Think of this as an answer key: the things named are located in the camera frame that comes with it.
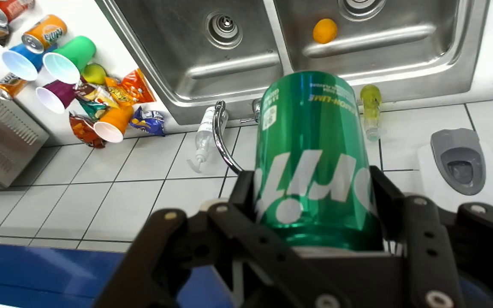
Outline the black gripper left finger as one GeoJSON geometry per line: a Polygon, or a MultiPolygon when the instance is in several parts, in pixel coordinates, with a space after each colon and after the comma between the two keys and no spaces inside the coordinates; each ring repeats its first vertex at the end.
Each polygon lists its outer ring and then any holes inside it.
{"type": "Polygon", "coordinates": [[[177,308],[194,267],[251,262],[264,278],[259,291],[292,308],[348,308],[348,300],[287,243],[253,221],[253,172],[239,172],[227,201],[187,218],[155,211],[93,302],[95,308],[177,308]]]}

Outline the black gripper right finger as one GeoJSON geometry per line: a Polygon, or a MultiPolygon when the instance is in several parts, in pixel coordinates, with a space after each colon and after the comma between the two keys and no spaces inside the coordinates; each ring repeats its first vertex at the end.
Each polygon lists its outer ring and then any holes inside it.
{"type": "Polygon", "coordinates": [[[407,303],[413,308],[493,308],[493,206],[444,211],[407,196],[369,168],[383,238],[403,247],[407,303]]]}

